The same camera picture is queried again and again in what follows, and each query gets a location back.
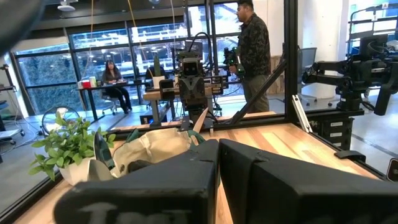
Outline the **cactus in white pot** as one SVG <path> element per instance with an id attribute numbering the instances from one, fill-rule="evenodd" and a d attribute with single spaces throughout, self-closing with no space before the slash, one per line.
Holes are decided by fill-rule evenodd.
<path id="1" fill-rule="evenodd" d="M 160 88 L 160 82 L 165 79 L 164 68 L 160 65 L 159 57 L 156 55 L 154 57 L 154 72 L 152 75 L 152 80 L 155 89 Z"/>

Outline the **silver metal bracket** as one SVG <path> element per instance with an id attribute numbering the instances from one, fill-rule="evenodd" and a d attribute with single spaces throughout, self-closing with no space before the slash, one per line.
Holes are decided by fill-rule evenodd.
<path id="1" fill-rule="evenodd" d="M 302 104 L 301 104 L 301 101 L 300 101 L 300 98 L 298 95 L 292 96 L 292 103 L 295 108 L 295 112 L 297 114 L 297 117 L 298 117 L 298 120 L 300 122 L 302 129 L 306 133 L 312 133 L 313 132 L 312 127 L 309 123 L 307 115 L 305 114 L 304 108 L 302 107 Z"/>

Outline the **white metal shelf rack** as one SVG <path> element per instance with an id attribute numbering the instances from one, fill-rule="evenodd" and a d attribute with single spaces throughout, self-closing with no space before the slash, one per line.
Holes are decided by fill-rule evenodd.
<path id="1" fill-rule="evenodd" d="M 350 5 L 346 56 L 357 54 L 360 39 L 387 35 L 387 45 L 398 48 L 398 0 L 357 0 Z"/>

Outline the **green potted plant white pot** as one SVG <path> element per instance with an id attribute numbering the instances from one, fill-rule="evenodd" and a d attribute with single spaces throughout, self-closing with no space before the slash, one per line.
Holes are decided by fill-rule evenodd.
<path id="1" fill-rule="evenodd" d="M 55 124 L 57 127 L 47 137 L 32 144 L 32 147 L 43 147 L 45 154 L 35 155 L 29 174 L 43 172 L 54 181 L 55 171 L 59 170 L 70 185 L 87 181 L 88 162 L 95 158 L 95 135 L 103 137 L 108 147 L 114 146 L 116 135 L 101 129 L 92 131 L 89 121 L 81 117 L 67 120 L 60 112 L 55 113 Z"/>

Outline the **person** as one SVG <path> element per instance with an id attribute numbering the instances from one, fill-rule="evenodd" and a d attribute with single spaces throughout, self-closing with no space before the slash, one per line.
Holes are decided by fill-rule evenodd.
<path id="1" fill-rule="evenodd" d="M 239 0 L 236 15 L 242 23 L 238 48 L 245 75 L 241 83 L 245 100 L 250 101 L 271 74 L 269 31 L 254 12 L 252 0 Z"/>
<path id="2" fill-rule="evenodd" d="M 112 60 L 106 61 L 102 79 L 107 85 L 124 82 L 119 69 Z M 117 98 L 119 100 L 120 106 L 125 114 L 128 114 L 129 111 L 132 111 L 129 92 L 124 87 L 115 86 L 112 88 L 107 88 L 105 89 L 105 92 L 110 97 Z"/>

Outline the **black office desk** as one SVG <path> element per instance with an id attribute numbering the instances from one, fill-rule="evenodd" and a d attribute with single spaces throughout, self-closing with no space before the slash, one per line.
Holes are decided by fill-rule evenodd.
<path id="1" fill-rule="evenodd" d="M 95 122 L 99 121 L 100 119 L 104 118 L 104 115 L 102 115 L 100 117 L 97 115 L 96 106 L 95 106 L 94 97 L 93 97 L 94 90 L 102 90 L 102 89 L 108 89 L 108 88 L 114 88 L 114 87 L 140 86 L 140 85 L 149 86 L 149 83 L 143 82 L 141 80 L 138 80 L 138 81 L 134 80 L 134 81 L 129 81 L 129 82 L 117 83 L 114 85 L 111 84 L 111 85 L 96 86 L 96 87 L 89 87 L 89 88 L 78 88 L 76 90 L 82 94 L 84 91 L 88 92 L 88 99 L 90 102 L 91 111 L 92 111 L 92 115 L 94 118 L 93 122 L 95 123 Z"/>

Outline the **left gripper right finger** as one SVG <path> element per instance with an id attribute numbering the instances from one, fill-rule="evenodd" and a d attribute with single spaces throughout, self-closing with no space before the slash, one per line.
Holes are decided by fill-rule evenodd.
<path id="1" fill-rule="evenodd" d="M 398 224 L 398 184 L 220 139 L 234 224 Z"/>

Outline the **black robot base cabinet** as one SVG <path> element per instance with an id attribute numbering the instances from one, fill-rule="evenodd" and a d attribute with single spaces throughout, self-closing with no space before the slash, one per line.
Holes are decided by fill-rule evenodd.
<path id="1" fill-rule="evenodd" d="M 364 110 L 342 111 L 338 109 L 306 112 L 313 132 L 342 150 L 351 148 L 354 116 L 364 115 Z"/>

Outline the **wooden top desk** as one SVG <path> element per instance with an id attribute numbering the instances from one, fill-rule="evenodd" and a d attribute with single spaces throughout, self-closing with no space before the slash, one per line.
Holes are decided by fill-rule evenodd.
<path id="1" fill-rule="evenodd" d="M 199 118 L 199 116 L 202 114 L 203 110 L 206 108 L 208 108 L 208 113 L 206 115 L 205 122 L 202 127 L 211 128 L 214 123 L 218 123 L 219 121 L 221 121 L 212 113 L 213 103 L 212 103 L 211 97 L 212 97 L 212 95 L 206 96 L 205 108 L 198 108 L 194 104 L 193 104 L 192 109 L 185 109 L 185 107 L 183 106 L 183 109 L 185 111 L 188 111 L 188 116 L 183 116 L 182 119 L 176 123 L 176 125 L 182 123 L 183 126 L 186 126 L 185 129 L 192 128 L 193 125 L 196 123 L 197 119 Z M 172 125 L 172 123 L 166 124 L 166 123 L 160 122 L 160 114 L 159 114 L 157 104 L 158 104 L 158 101 L 165 100 L 165 101 L 170 101 L 170 106 L 173 106 L 174 99 L 162 99 L 161 95 L 160 95 L 160 90 L 152 90 L 152 91 L 146 92 L 144 94 L 144 99 L 147 101 L 150 101 L 150 103 L 152 105 L 152 114 L 153 114 L 154 122 L 151 123 L 150 126 L 158 127 L 158 126 Z"/>

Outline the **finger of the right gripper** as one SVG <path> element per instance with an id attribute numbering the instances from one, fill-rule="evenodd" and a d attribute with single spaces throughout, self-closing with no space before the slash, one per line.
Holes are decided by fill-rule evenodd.
<path id="1" fill-rule="evenodd" d="M 180 99 L 185 109 L 192 109 L 193 103 L 191 99 L 192 82 L 191 81 L 180 81 L 179 93 Z"/>
<path id="2" fill-rule="evenodd" d="M 198 108 L 205 108 L 206 95 L 204 81 L 197 81 L 193 89 L 193 104 Z"/>

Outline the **cream green-trimmed gardening bag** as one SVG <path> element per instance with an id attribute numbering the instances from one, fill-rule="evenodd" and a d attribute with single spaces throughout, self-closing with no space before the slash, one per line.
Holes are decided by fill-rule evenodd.
<path id="1" fill-rule="evenodd" d="M 111 173 L 114 177 L 124 176 L 132 162 L 141 160 L 155 164 L 203 142 L 203 136 L 194 130 L 180 131 L 177 128 L 168 128 L 149 131 L 139 138 L 126 141 L 114 151 L 116 169 Z"/>

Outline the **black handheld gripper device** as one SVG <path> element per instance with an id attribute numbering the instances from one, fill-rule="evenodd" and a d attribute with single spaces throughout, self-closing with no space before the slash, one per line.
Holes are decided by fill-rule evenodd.
<path id="1" fill-rule="evenodd" d="M 229 73 L 234 73 L 239 78 L 243 78 L 245 75 L 245 69 L 241 64 L 240 53 L 238 47 L 233 47 L 231 49 L 225 47 L 224 48 L 224 62 L 226 65 L 226 70 Z M 234 67 L 236 70 L 232 72 L 230 67 Z"/>

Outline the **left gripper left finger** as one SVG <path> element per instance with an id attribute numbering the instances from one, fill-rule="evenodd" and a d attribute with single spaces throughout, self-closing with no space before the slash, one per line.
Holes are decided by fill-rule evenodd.
<path id="1" fill-rule="evenodd" d="M 80 182 L 56 203 L 56 224 L 215 224 L 219 142 L 107 181 Z"/>

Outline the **grey equipment cart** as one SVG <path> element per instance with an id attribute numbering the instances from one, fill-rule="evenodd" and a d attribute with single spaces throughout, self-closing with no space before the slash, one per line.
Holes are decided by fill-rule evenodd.
<path id="1" fill-rule="evenodd" d="M 8 93 L 9 91 L 16 91 L 16 87 L 13 84 L 10 73 L 9 73 L 9 66 L 7 64 L 4 64 L 4 65 L 0 66 L 0 70 L 3 70 L 6 73 L 7 79 L 9 81 L 8 86 L 0 85 L 0 92 L 6 91 Z M 25 136 L 25 132 L 21 128 L 7 130 L 5 127 L 5 124 L 2 120 L 2 117 L 0 115 L 0 142 L 1 141 L 9 141 L 9 143 L 11 145 L 15 145 L 16 142 L 15 142 L 15 140 L 13 140 L 13 137 L 18 134 L 20 134 L 22 137 Z"/>

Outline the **round floor fan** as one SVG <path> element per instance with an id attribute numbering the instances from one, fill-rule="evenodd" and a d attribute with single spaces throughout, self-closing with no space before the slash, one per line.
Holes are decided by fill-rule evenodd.
<path id="1" fill-rule="evenodd" d="M 80 117 L 77 111 L 68 106 L 56 106 L 47 110 L 42 117 L 41 128 L 44 134 L 49 134 L 51 131 L 58 131 L 64 129 L 65 126 L 56 122 L 57 116 L 69 124 L 74 123 Z"/>

